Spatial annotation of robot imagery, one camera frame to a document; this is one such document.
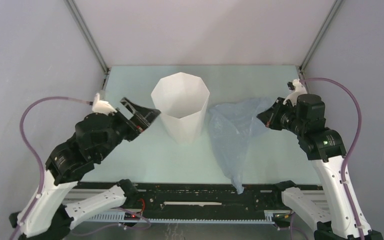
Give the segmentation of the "light blue plastic trash bag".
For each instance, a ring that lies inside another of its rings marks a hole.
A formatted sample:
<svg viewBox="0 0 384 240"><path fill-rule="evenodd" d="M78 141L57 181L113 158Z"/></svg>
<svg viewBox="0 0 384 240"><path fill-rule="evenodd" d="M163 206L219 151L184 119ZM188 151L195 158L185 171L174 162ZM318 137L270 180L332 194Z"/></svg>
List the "light blue plastic trash bag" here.
<svg viewBox="0 0 384 240"><path fill-rule="evenodd" d="M244 192L243 168L250 141L268 130L257 115L270 107L270 98L257 97L220 103L208 110L208 135L214 158L239 195Z"/></svg>

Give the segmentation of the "white octagonal trash bin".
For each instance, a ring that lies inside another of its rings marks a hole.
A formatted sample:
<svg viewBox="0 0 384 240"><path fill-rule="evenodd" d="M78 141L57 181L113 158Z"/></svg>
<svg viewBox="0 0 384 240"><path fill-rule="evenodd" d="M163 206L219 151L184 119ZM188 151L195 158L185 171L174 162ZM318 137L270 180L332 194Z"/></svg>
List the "white octagonal trash bin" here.
<svg viewBox="0 0 384 240"><path fill-rule="evenodd" d="M179 144L191 144L201 135L209 98L203 79L185 72L161 78L151 92L166 131Z"/></svg>

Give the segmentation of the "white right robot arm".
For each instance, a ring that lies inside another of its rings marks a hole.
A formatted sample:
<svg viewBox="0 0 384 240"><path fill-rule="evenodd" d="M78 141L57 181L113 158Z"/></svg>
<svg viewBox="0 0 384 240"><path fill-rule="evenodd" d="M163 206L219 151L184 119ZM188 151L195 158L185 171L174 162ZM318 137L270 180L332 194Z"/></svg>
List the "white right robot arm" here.
<svg viewBox="0 0 384 240"><path fill-rule="evenodd" d="M289 207L313 231L316 240L381 240L358 205L345 162L346 149L340 134L325 126L325 103L315 94L301 94L296 103L279 97L274 104L256 116L271 130L295 134L299 147L314 167L326 197L325 212L304 197L295 186L271 194L277 209Z"/></svg>

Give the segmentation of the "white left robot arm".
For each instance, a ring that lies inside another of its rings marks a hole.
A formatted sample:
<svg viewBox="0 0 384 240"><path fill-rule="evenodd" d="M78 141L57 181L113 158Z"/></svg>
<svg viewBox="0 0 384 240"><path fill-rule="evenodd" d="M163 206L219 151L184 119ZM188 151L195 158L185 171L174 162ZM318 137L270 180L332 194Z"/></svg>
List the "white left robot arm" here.
<svg viewBox="0 0 384 240"><path fill-rule="evenodd" d="M57 145L46 161L32 150L39 169L39 184L27 206L10 214L12 240L61 240L89 218L109 209L133 208L139 193L129 179L78 202L63 204L66 195L122 142L131 142L147 130L160 111L137 105L128 98L121 104L128 118L96 94L91 113L74 127L73 135Z"/></svg>

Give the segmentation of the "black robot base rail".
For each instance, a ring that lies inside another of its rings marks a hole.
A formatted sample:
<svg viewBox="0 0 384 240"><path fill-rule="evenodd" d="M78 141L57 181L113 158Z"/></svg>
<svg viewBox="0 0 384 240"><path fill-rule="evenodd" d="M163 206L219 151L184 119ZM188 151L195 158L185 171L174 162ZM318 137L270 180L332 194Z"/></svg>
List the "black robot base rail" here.
<svg viewBox="0 0 384 240"><path fill-rule="evenodd" d="M138 209L144 217L215 220L261 220L270 211L288 211L282 191L291 181L247 184L242 194L229 184L135 183L124 209Z"/></svg>

